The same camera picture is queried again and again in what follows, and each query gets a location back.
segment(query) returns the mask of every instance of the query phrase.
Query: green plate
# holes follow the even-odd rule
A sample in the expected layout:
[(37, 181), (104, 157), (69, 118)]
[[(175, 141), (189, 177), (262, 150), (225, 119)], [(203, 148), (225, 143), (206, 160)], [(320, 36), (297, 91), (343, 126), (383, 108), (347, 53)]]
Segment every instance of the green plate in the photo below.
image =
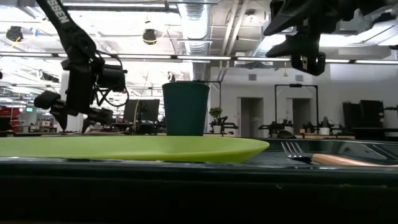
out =
[(268, 147), (264, 141), (211, 136), (1, 138), (0, 156), (243, 162)]

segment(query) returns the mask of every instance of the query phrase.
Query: ceiling light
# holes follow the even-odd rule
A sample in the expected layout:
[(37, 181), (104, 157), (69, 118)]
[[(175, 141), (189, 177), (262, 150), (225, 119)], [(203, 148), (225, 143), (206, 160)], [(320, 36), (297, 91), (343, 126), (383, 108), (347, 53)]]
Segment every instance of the ceiling light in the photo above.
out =
[(398, 45), (398, 35), (395, 35), (393, 37), (391, 37), (390, 39), (381, 42), (379, 44), (380, 46), (394, 46), (394, 45)]
[(65, 2), (64, 6), (97, 6), (97, 7), (164, 7), (164, 4), (138, 4), (138, 3), (103, 3), (103, 2)]
[(246, 22), (253, 22), (256, 18), (256, 16), (254, 15), (256, 11), (254, 9), (249, 9), (246, 11), (245, 15), (247, 16), (245, 18)]
[(123, 58), (139, 58), (139, 59), (171, 59), (169, 55), (119, 55), (120, 59)]
[(9, 103), (11, 103), (11, 102), (12, 102), (12, 99), (9, 99), (9, 98), (0, 98), (0, 101), (1, 101), (1, 102), (9, 102)]
[(349, 60), (343, 59), (326, 59), (326, 63), (348, 63)]
[(398, 65), (398, 60), (356, 60), (357, 64)]
[(25, 108), (26, 105), (7, 105), (8, 108)]
[(247, 62), (289, 62), (290, 58), (257, 58), (257, 57), (238, 57), (238, 61)]
[[(360, 42), (361, 38), (358, 36), (346, 36), (340, 34), (321, 34), (321, 38), (319, 40), (320, 47), (344, 47), (349, 44), (354, 44)], [(271, 49), (273, 46), (283, 43), (286, 40), (286, 36), (282, 34), (275, 34), (271, 36), (267, 36), (262, 41), (262, 48), (266, 48), (268, 46)]]
[(225, 56), (194, 56), (194, 55), (180, 55), (178, 59), (182, 60), (231, 60), (231, 57)]
[(12, 53), (12, 52), (4, 52), (0, 53), (0, 56), (3, 57), (53, 57), (52, 54), (47, 53)]
[(380, 22), (377, 23), (373, 26), (372, 29), (369, 29), (365, 32), (362, 32), (358, 35), (352, 36), (352, 38), (354, 38), (354, 42), (353, 43), (363, 43), (366, 42), (368, 40), (371, 40), (372, 38), (374, 38), (375, 36), (381, 34), (382, 32), (385, 32), (386, 30), (390, 29), (393, 25), (391, 24), (391, 22)]

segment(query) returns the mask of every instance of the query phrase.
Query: white wall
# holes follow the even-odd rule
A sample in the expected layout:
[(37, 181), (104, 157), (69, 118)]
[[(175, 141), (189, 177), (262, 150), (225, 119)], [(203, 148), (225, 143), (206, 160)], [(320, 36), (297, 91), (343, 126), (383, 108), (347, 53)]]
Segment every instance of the white wall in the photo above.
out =
[[(395, 54), (386, 60), (395, 60)], [(233, 78), (228, 77), (222, 86), (222, 108), (223, 115), (228, 116), (229, 122), (238, 125), (238, 97), (260, 97), (264, 99), (264, 124), (269, 124), (275, 120), (274, 109), (274, 82), (259, 85), (250, 85), (251, 82), (233, 82), (237, 79), (241, 69), (234, 70), (231, 74)], [(271, 70), (266, 70), (265, 76), (272, 76)], [(281, 83), (292, 83), (292, 78), (285, 79), (280, 75), (280, 71), (275, 72)], [(307, 78), (306, 84), (319, 86), (319, 119), (324, 116), (334, 121), (334, 123), (344, 124), (342, 102), (351, 101), (357, 103), (360, 100), (382, 100), (384, 106), (398, 105), (398, 68), (395, 65), (337, 65), (326, 66), (324, 74), (319, 77)], [(306, 88), (282, 88), (278, 89), (278, 118), (284, 118), (289, 114), (289, 98), (310, 98), (312, 99), (312, 123), (315, 123), (315, 91)], [(210, 102), (211, 106), (218, 106), (218, 100)], [(395, 111), (386, 111), (385, 127), (398, 127), (398, 117)]]

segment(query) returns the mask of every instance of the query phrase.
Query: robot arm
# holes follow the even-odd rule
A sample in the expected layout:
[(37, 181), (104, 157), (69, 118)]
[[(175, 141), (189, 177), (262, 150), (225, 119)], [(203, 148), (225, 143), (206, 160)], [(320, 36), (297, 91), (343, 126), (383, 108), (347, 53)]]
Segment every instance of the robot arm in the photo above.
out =
[[(124, 74), (127, 71), (123, 70), (121, 64), (105, 64), (100, 56), (102, 52), (96, 49), (90, 36), (72, 20), (60, 0), (36, 1), (59, 34), (62, 47), (68, 55), (68, 59), (61, 65), (64, 70), (70, 71), (70, 74), (66, 102), (61, 100), (60, 95), (45, 91), (35, 99), (34, 105), (50, 109), (62, 129), (67, 127), (68, 114), (76, 116), (78, 113), (84, 113), (93, 122), (108, 123), (113, 112), (90, 108), (90, 105), (95, 98), (100, 105), (110, 91), (124, 91)], [(101, 100), (98, 99), (97, 92), (102, 94)]]
[(318, 76), (325, 71), (326, 59), (319, 52), (321, 33), (332, 33), (340, 20), (352, 20), (357, 9), (366, 15), (391, 3), (391, 0), (273, 0), (272, 21), (264, 35), (274, 35), (289, 27), (296, 27), (297, 33), (287, 35), (286, 41), (271, 49), (267, 57), (291, 56), (293, 68)]

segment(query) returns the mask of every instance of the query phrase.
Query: black equipment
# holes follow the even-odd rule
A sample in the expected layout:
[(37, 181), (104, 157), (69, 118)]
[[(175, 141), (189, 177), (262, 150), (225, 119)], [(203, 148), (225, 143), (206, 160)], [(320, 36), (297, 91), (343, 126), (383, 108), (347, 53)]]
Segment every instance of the black equipment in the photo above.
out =
[(239, 127), (232, 122), (225, 122), (228, 119), (228, 116), (218, 118), (217, 120), (214, 119), (210, 124), (211, 127), (211, 133), (214, 133), (213, 126), (214, 125), (220, 125), (221, 126), (221, 133), (225, 134), (225, 129), (238, 129)]
[(60, 0), (36, 0), (49, 21), (54, 25), (60, 36), (62, 47), (68, 55), (61, 65), (64, 70), (70, 71), (66, 101), (51, 91), (45, 91), (36, 97), (34, 105), (38, 108), (50, 109), (62, 129), (67, 127), (67, 116), (87, 114), (87, 120), (101, 124), (108, 124), (112, 118), (112, 111), (104, 108), (90, 108), (94, 99), (100, 106), (106, 101), (111, 91), (129, 93), (126, 90), (125, 73), (120, 59), (116, 55), (109, 55), (119, 60), (120, 65), (107, 65), (94, 41), (70, 17)]
[(269, 125), (261, 125), (259, 130), (268, 130), (269, 138), (277, 138), (277, 135), (280, 131), (284, 130), (285, 127), (292, 127), (292, 121), (288, 121), (284, 119), (282, 123), (278, 123), (276, 121), (271, 122)]
[[(315, 133), (315, 131), (319, 131), (319, 128), (322, 128), (323, 125), (321, 123), (318, 123), (317, 125), (313, 125), (311, 122), (308, 122), (307, 124), (303, 124), (303, 129), (305, 130), (306, 133)], [(331, 124), (328, 122), (327, 128), (330, 130), (330, 135), (333, 135), (333, 131), (335, 130), (340, 130), (343, 132), (346, 132), (346, 128), (341, 125), (341, 124)]]
[(357, 9), (366, 15), (386, 4), (382, 0), (273, 0), (272, 21), (264, 35), (274, 35), (289, 27), (296, 27), (297, 33), (286, 35), (286, 41), (266, 55), (290, 56), (293, 68), (318, 76), (325, 71), (326, 59), (319, 52), (321, 33), (334, 32), (336, 23), (352, 20)]
[(346, 128), (355, 133), (356, 139), (385, 140), (386, 132), (396, 132), (383, 128), (384, 107), (382, 101), (361, 100), (359, 103), (343, 103)]
[(142, 35), (142, 39), (147, 45), (155, 45), (156, 44), (156, 35), (154, 29), (146, 29), (144, 34)]
[(123, 119), (134, 121), (134, 113), (138, 103), (136, 120), (157, 121), (159, 115), (160, 100), (129, 100), (124, 107)]
[(21, 42), (24, 39), (24, 35), (21, 31), (22, 27), (12, 26), (6, 32), (6, 38), (13, 42)]

